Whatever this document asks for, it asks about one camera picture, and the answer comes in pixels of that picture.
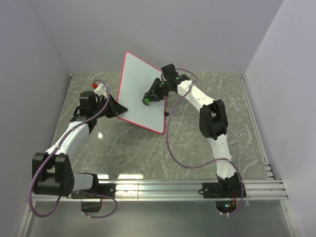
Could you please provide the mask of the pink framed whiteboard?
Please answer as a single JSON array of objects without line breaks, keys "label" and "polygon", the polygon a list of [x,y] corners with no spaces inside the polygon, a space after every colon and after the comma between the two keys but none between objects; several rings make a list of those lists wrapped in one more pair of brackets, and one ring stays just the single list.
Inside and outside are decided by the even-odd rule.
[{"label": "pink framed whiteboard", "polygon": [[131,52],[124,55],[117,102],[128,109],[120,120],[158,134],[165,131],[165,100],[145,105],[142,100],[161,71]]}]

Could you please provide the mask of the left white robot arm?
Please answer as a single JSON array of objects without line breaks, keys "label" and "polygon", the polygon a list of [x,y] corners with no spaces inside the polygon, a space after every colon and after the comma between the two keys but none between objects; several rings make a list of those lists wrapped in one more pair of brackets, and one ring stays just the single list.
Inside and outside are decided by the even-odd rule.
[{"label": "left white robot arm", "polygon": [[32,192],[36,195],[67,197],[74,191],[75,176],[70,159],[101,117],[114,118],[128,111],[112,95],[93,91],[80,94],[69,126],[46,152],[32,158]]}]

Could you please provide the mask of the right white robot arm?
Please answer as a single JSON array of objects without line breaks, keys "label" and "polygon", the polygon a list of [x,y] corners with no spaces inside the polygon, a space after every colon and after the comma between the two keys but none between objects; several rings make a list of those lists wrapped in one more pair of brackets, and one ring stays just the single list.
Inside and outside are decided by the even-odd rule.
[{"label": "right white robot arm", "polygon": [[161,76],[154,80],[149,91],[144,94],[142,102],[147,106],[151,102],[165,99],[170,92],[175,92],[181,100],[186,99],[197,109],[199,130],[209,141],[214,155],[212,162],[216,163],[218,190],[215,191],[215,195],[227,198],[238,191],[243,192],[244,186],[229,151],[225,104],[222,100],[215,100],[206,95],[195,83],[196,80],[179,74],[173,64],[166,65],[161,68]]}]

